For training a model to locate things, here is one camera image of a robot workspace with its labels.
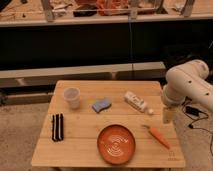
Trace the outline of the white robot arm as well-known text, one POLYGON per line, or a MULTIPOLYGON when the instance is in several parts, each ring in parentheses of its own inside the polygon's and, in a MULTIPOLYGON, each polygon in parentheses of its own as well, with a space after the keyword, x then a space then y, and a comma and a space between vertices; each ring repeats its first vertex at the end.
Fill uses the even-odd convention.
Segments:
POLYGON ((170 123, 186 98, 199 103, 213 113, 213 85, 206 81, 209 67, 202 60, 191 60, 170 68, 165 75, 167 84, 163 86, 161 99, 163 123, 170 123))

